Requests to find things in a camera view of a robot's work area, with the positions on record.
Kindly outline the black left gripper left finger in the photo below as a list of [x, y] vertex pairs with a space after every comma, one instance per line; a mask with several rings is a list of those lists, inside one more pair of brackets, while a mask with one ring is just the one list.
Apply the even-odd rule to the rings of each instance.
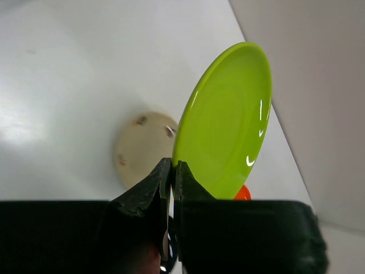
[[2, 273], [159, 273], [171, 160], [114, 200], [2, 201]]

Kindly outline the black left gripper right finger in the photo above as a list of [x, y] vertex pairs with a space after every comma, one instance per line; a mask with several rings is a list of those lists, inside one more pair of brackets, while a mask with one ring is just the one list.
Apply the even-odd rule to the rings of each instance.
[[186, 273], [326, 273], [326, 242], [311, 207], [293, 200], [215, 199], [176, 167], [175, 227]]

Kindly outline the beige plate with motifs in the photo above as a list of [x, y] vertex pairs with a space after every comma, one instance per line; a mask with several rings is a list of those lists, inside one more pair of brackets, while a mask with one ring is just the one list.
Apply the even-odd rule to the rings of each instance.
[[121, 129], [113, 162], [126, 190], [148, 176], [162, 158], [172, 156], [177, 129], [173, 118], [155, 111], [137, 115]]

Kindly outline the lime green plate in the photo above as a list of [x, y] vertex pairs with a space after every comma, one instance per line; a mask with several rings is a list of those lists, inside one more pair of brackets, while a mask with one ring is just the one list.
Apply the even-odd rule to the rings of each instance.
[[181, 116], [172, 164], [188, 165], [216, 199], [234, 199], [245, 184], [267, 132], [271, 71], [251, 42], [223, 51], [197, 82]]

